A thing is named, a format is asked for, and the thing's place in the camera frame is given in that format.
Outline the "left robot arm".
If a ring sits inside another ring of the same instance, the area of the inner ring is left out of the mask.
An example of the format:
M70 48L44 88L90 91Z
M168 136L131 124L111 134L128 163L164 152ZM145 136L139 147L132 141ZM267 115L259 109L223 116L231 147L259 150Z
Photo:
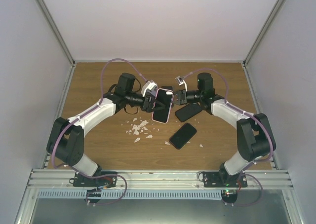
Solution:
M101 183L102 175L98 172L99 165L84 153L84 138L95 126L125 109L127 105L153 114L170 113L172 91L159 88L156 95L150 89L138 93L133 91L136 80L134 75L122 73L117 84L102 93L94 105L78 115L68 119L59 117L54 121L46 151L52 159L58 158L64 165L80 172L92 187Z

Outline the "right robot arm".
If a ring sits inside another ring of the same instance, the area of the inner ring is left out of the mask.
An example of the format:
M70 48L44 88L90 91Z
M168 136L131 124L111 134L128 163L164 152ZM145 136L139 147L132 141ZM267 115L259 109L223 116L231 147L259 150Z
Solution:
M218 117L237 132L237 151L220 165L219 183L230 187L240 179L243 171L257 162L269 160L275 149L276 142L268 120L263 113L253 114L244 111L228 102L215 92L213 77L210 73L199 73L197 90L180 89L173 93L173 103L182 105L198 104L212 116Z

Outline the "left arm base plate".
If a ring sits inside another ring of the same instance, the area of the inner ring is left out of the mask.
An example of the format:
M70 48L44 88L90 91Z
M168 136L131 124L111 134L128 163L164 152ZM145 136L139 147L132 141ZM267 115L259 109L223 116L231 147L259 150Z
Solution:
M75 176L69 179L69 183L74 187L90 187L87 191L89 204L97 204L101 200L102 191L115 187L117 182L117 172L115 171L97 171L94 176L103 177L92 179L75 173Z

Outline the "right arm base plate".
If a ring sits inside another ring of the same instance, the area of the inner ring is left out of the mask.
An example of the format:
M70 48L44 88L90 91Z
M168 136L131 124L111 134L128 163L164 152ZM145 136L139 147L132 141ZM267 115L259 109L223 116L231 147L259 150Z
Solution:
M197 179L206 188L219 188L222 201L226 205L235 205L241 189L248 187L246 178L239 177L239 174L227 176L222 171L200 171Z

